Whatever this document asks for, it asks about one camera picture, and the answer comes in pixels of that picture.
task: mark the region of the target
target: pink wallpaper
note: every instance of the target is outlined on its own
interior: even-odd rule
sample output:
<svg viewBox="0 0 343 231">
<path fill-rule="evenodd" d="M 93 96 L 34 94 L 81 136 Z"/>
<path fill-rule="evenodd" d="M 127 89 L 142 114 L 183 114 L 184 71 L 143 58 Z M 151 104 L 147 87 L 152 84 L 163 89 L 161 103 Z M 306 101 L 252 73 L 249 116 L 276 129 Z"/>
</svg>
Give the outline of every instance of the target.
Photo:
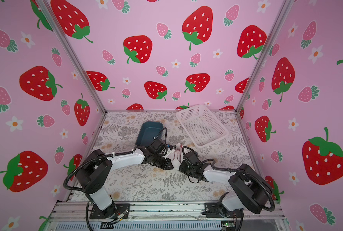
<svg viewBox="0 0 343 231">
<path fill-rule="evenodd" d="M 0 230 L 41 231 L 66 194 L 101 116 L 75 72 L 34 2 L 0 1 Z"/>
<path fill-rule="evenodd" d="M 343 230 L 343 1 L 292 7 L 243 122 L 292 230 Z"/>
<path fill-rule="evenodd" d="M 236 107 L 282 0 L 51 0 L 108 109 Z"/>
</svg>

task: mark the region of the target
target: table surface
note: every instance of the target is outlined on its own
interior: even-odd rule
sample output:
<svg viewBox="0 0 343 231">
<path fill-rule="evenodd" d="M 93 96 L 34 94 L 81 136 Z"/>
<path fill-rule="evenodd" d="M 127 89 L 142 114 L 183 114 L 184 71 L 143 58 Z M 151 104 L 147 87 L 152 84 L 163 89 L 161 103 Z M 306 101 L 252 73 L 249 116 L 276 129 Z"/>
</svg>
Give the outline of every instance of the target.
<svg viewBox="0 0 343 231">
<path fill-rule="evenodd" d="M 141 125 L 157 121 L 168 128 L 167 143 L 195 148 L 177 120 L 177 111 L 108 112 L 93 150 L 123 152 L 134 148 Z M 208 147 L 195 149 L 199 159 L 215 159 L 217 167 L 253 168 L 235 115 L 231 111 L 213 111 L 229 130 L 229 135 Z M 149 164 L 132 165 L 109 173 L 105 187 L 115 201 L 199 201 L 218 200 L 233 189 L 218 182 L 193 184 L 177 169 L 162 170 Z M 71 201 L 88 201 L 82 192 L 74 191 Z"/>
</svg>

